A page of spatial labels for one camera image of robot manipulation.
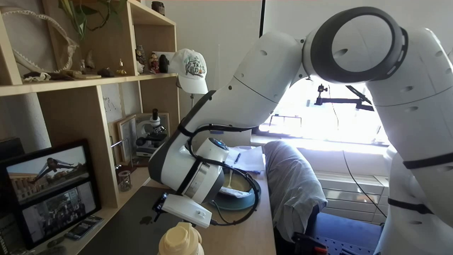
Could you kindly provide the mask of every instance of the beige object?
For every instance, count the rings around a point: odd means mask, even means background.
[[[159,255],[204,255],[200,232],[190,222],[179,222],[162,236]]]

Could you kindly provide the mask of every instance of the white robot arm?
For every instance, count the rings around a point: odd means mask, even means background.
[[[401,156],[401,164],[393,171],[405,171],[391,174],[393,202],[377,251],[451,252],[452,69],[432,31],[407,31],[374,7],[342,11],[306,41],[267,34],[245,56],[231,83],[204,96],[183,119],[180,130],[153,154],[150,175],[186,197],[180,198],[183,204],[201,204],[220,188],[223,170],[218,164],[203,163],[200,157],[223,161],[228,151],[209,140],[192,154],[187,141],[197,129],[258,126],[272,113],[288,86],[302,76],[343,85],[367,82],[374,107]],[[412,184],[405,187],[418,188],[397,188],[400,181],[410,181]],[[190,215],[180,217],[209,226],[210,214],[199,208],[187,211]]]

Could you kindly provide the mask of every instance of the desk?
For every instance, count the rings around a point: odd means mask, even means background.
[[[255,175],[255,178],[261,184],[262,194],[261,204],[250,219],[234,226],[197,228],[203,236],[203,246],[207,255],[276,253],[267,175],[264,173]],[[66,239],[63,245],[68,248],[71,255],[158,253],[160,236],[180,221],[165,214],[158,224],[141,224],[142,218],[149,215],[156,197],[163,191],[162,188],[166,187],[153,180],[148,181],[142,188],[138,188],[136,194],[131,195],[131,200],[115,217],[105,218],[108,222],[102,222],[81,241]],[[230,214],[227,217],[233,219],[240,215]]]

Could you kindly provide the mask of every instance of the computer monitor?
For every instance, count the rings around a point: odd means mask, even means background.
[[[87,140],[2,161],[0,171],[27,248],[101,208]]]

